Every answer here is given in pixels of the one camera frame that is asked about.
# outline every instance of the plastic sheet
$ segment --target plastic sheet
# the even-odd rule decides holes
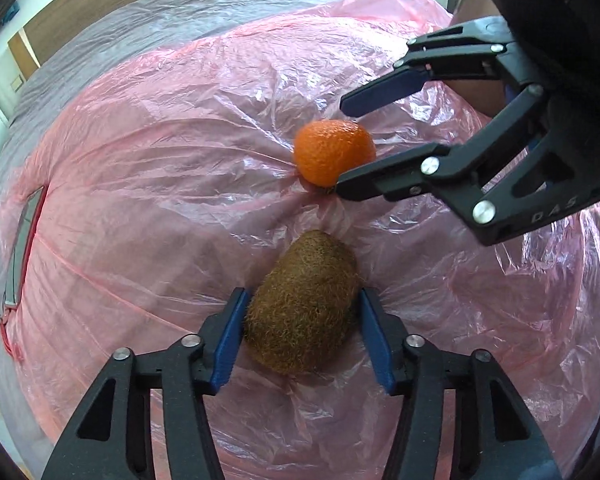
[[[138,0],[97,21],[56,52],[18,91],[9,139],[0,154],[0,201],[13,175],[65,106],[99,76],[160,46],[177,48],[243,23],[335,0]],[[0,316],[12,240],[0,246]],[[35,478],[52,450],[25,399],[0,340],[0,410]]]
[[[432,0],[343,0],[143,54],[62,111],[0,208],[8,248],[23,200],[48,185],[7,332],[52,440],[113,350],[194,332],[319,228],[355,250],[365,283],[412,332],[492,351],[571,468],[600,410],[600,204],[483,248],[431,196],[347,203],[305,187],[292,163],[300,126],[340,118],[341,95],[448,20]],[[379,156],[461,142],[485,121],[441,82],[361,119]],[[206,405],[229,479],[375,479],[400,399],[376,385],[355,334],[320,374],[294,378],[241,351]],[[159,415],[154,430],[165,478]]]

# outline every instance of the orange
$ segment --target orange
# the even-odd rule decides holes
[[[376,160],[369,132],[351,121],[314,121],[303,126],[294,140],[294,160],[312,184],[333,187],[338,177]]]

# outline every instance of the fuzzy kiwi skin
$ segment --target fuzzy kiwi skin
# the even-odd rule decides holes
[[[359,288],[345,244],[322,231],[302,234],[251,300],[244,323],[251,355],[281,374],[318,369],[349,333]]]

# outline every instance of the pink plastic bag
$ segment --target pink plastic bag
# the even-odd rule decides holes
[[[194,332],[319,228],[356,251],[365,283],[411,332],[493,351],[572,467],[600,410],[600,204],[484,248],[429,195],[343,202],[305,189],[292,163],[300,126],[340,118],[344,93],[448,22],[432,0],[343,0],[145,54],[62,112],[0,210],[8,248],[24,199],[48,184],[7,332],[51,439],[116,348],[155,351]],[[360,122],[385,156],[463,142],[486,119],[432,82]],[[355,334],[321,373],[295,378],[242,349],[206,405],[227,478],[352,480],[381,477],[400,399],[376,384]]]

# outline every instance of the gray fabric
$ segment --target gray fabric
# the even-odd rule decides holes
[[[159,46],[179,46],[253,20],[333,0],[138,0],[94,23],[31,77],[0,156],[0,197],[64,106],[120,62]],[[0,242],[0,314],[6,261]],[[52,450],[20,392],[14,363],[0,339],[0,408],[16,447],[39,478]]]

